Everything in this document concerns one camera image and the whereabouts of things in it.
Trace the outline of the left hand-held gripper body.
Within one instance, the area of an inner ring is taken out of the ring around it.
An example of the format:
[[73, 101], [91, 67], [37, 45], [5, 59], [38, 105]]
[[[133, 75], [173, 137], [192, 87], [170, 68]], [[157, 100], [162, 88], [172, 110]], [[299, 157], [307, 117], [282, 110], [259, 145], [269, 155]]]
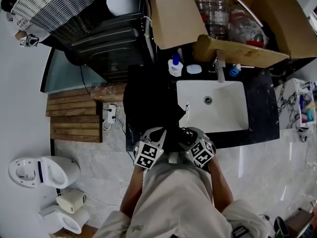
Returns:
[[160, 148], [160, 144], [144, 138], [139, 141], [133, 151], [134, 165], [150, 170], [163, 153], [164, 150]]

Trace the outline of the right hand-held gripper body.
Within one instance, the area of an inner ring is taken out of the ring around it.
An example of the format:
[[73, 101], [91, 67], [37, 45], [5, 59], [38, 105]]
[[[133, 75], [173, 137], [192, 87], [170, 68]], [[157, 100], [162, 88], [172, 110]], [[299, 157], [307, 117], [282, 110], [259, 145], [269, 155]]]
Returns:
[[190, 148], [189, 153], [192, 156], [194, 164], [208, 172], [208, 163], [215, 156], [216, 147], [212, 141], [206, 141], [202, 138], [197, 140], [197, 142]]

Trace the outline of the black cloth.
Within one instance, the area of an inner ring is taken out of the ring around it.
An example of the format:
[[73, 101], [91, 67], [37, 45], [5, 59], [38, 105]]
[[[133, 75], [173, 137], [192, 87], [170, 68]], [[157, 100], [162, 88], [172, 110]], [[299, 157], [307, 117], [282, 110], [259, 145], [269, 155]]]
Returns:
[[177, 102], [176, 84], [168, 72], [156, 67], [131, 66], [123, 96], [126, 115], [126, 150], [133, 151], [146, 130], [167, 130], [165, 151], [180, 151], [179, 121], [185, 109]]

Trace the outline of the person's right forearm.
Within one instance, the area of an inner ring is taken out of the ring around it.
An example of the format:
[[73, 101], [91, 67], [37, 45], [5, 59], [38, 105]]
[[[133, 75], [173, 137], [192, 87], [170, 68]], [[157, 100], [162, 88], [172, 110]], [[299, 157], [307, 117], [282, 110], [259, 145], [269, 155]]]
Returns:
[[234, 201], [233, 194], [221, 171], [216, 156], [209, 161], [208, 166], [211, 175], [214, 206], [219, 212], [223, 212]]

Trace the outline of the person's left forearm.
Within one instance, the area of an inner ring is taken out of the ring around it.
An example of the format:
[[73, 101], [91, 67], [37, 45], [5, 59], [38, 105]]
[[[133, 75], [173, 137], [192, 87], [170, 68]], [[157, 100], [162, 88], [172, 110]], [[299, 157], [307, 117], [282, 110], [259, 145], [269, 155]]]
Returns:
[[128, 216], [130, 219], [133, 216], [136, 204], [142, 194], [143, 174], [143, 168], [135, 165], [130, 183], [120, 205], [120, 212]]

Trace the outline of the white sink basin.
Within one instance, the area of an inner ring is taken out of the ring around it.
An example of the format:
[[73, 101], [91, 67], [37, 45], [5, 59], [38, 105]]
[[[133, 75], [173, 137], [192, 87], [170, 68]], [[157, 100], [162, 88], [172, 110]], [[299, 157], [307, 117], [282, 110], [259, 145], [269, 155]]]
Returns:
[[196, 127], [205, 133], [249, 128], [244, 85], [240, 81], [179, 80], [178, 105], [186, 114], [180, 127]]

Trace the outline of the white power strip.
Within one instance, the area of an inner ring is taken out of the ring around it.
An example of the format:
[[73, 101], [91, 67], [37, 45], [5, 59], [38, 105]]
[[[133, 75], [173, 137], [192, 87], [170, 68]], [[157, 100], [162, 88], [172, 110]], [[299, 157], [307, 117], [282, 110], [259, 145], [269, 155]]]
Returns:
[[116, 105], [109, 105], [108, 107], [107, 122], [110, 124], [115, 123], [116, 109]]

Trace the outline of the person's beige clothing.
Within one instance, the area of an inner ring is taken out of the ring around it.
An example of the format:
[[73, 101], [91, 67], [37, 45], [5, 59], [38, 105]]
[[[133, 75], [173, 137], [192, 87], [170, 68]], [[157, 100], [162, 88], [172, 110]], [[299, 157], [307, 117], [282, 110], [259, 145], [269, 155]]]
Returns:
[[164, 154], [143, 174], [142, 194], [133, 216], [110, 213], [93, 238], [268, 238], [262, 218], [244, 200], [219, 212], [210, 171], [183, 153], [177, 163]]

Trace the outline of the chrome faucet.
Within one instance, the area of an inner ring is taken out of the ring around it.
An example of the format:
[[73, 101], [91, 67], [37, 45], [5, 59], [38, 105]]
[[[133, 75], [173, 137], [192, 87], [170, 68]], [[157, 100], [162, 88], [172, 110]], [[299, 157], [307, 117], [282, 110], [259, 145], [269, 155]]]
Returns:
[[225, 81], [223, 68], [226, 66], [225, 61], [220, 58], [216, 58], [214, 62], [215, 71], [217, 73], [218, 82], [223, 83]]

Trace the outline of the black vanity table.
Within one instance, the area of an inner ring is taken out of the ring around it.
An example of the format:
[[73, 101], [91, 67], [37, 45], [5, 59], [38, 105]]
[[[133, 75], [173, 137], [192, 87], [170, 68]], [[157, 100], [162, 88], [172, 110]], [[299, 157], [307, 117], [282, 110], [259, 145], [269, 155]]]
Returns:
[[[158, 62], [146, 67], [156, 67], [167, 71], [167, 60], [171, 55], [159, 55]], [[176, 84], [179, 80], [217, 80], [210, 63], [202, 63], [202, 72], [189, 74], [182, 72], [181, 77], [170, 76]], [[278, 139], [279, 122], [276, 97], [272, 79], [267, 69], [244, 69], [238, 76], [225, 76], [225, 81], [240, 81], [246, 94], [249, 128], [246, 130], [206, 133], [217, 148], [227, 148]]]

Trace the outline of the white pump bottle blue cap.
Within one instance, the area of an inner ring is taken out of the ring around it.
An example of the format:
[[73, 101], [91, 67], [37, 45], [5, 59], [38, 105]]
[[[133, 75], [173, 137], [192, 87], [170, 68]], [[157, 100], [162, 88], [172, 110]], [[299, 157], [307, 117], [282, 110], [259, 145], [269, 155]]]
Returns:
[[182, 74], [183, 64], [181, 63], [180, 55], [173, 55], [168, 61], [168, 71], [172, 76], [180, 77]]

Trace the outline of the small blue bottle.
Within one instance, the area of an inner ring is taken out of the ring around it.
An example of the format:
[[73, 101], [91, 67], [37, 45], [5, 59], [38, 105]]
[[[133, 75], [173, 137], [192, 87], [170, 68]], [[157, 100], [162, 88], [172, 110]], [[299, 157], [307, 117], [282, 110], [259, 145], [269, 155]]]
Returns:
[[240, 64], [234, 64], [233, 67], [229, 71], [229, 75], [232, 77], [237, 76], [241, 71], [241, 65]]

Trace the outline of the wooden slat steps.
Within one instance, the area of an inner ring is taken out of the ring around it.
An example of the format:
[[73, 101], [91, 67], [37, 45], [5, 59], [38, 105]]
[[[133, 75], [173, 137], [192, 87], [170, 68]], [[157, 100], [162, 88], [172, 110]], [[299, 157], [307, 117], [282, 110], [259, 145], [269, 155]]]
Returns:
[[[101, 143], [103, 132], [122, 122], [117, 115], [122, 109], [125, 83], [105, 84], [48, 95], [46, 116], [50, 118], [51, 139]], [[116, 105], [115, 123], [107, 122], [109, 105]]]

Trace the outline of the beige box appliance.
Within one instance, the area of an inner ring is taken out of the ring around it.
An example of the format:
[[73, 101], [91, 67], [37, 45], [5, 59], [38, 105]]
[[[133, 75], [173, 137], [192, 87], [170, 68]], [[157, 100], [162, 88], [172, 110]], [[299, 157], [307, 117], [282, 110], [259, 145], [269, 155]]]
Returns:
[[86, 202], [86, 194], [78, 190], [72, 190], [59, 195], [56, 198], [60, 208], [70, 214], [74, 214]]

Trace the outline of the marble pattern cabinet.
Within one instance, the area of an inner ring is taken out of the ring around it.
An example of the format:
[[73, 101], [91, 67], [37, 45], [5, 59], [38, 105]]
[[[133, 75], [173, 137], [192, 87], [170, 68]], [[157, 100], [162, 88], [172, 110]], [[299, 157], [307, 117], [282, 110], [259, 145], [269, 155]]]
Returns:
[[291, 78], [275, 87], [280, 129], [298, 129], [317, 123], [315, 83]]

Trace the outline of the dark grey washing machine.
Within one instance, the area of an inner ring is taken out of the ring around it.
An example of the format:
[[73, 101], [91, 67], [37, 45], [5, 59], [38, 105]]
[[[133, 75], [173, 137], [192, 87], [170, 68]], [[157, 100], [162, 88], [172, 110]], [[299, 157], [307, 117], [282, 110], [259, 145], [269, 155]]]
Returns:
[[69, 48], [107, 82], [126, 81], [130, 71], [151, 61], [143, 16], [136, 12], [106, 20]]

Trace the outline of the white toilet open lid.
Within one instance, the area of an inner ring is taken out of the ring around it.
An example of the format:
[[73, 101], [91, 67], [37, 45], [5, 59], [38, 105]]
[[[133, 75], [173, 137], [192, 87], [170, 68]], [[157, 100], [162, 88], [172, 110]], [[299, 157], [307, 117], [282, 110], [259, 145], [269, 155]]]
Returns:
[[73, 160], [59, 156], [20, 158], [8, 167], [10, 179], [19, 186], [37, 188], [46, 185], [64, 189], [80, 176], [80, 167]]

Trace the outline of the white helmet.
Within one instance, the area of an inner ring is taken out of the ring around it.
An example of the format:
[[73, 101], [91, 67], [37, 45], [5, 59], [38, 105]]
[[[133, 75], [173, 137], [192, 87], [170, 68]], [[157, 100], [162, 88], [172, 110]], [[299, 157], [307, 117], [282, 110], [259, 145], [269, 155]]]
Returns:
[[312, 126], [310, 126], [310, 127], [300, 127], [300, 128], [297, 129], [297, 133], [298, 133], [299, 139], [302, 142], [306, 142], [307, 139], [312, 136], [313, 132], [314, 132], [314, 130], [313, 130]]

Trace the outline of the white toilet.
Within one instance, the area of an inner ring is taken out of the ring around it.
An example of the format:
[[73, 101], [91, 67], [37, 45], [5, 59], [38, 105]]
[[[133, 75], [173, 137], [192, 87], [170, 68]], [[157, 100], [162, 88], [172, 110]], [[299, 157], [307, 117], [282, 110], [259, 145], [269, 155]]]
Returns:
[[38, 215], [48, 234], [54, 234], [63, 228], [80, 234], [90, 218], [89, 213], [82, 207], [72, 214], [62, 210], [58, 205], [51, 205], [39, 211]]

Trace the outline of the large open cardboard box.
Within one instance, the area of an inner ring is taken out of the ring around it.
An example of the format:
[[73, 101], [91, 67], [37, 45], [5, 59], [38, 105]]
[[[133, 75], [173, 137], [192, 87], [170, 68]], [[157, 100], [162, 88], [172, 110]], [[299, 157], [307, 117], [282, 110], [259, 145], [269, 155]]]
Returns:
[[226, 63], [260, 68], [317, 57], [317, 35], [297, 0], [242, 1], [268, 24], [278, 52], [209, 37], [194, 0], [151, 0], [154, 42], [162, 50], [193, 44], [194, 59], [200, 62], [211, 61], [220, 50]]

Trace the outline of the clear plastic jug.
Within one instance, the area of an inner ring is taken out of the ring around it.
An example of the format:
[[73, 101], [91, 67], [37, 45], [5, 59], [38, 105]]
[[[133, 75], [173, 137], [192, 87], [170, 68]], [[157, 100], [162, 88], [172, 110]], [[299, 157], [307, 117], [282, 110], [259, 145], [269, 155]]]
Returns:
[[218, 40], [227, 39], [229, 28], [228, 0], [195, 0], [208, 35]]

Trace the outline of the long metal rod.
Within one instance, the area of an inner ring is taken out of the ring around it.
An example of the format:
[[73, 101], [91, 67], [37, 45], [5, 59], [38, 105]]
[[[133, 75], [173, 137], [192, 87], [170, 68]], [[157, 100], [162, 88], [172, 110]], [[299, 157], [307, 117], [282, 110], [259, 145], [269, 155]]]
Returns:
[[261, 27], [263, 28], [263, 24], [261, 21], [256, 17], [256, 15], [248, 8], [248, 6], [242, 1], [242, 0], [236, 0], [238, 3], [242, 5], [242, 7], [252, 16], [254, 21]]

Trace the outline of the woven two-tone basket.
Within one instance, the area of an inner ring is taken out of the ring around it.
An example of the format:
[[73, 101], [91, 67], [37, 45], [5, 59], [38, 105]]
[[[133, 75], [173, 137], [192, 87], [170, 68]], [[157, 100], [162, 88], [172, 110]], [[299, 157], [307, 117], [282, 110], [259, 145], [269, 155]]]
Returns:
[[17, 0], [11, 13], [72, 43], [102, 22], [99, 10], [105, 7], [106, 0]]

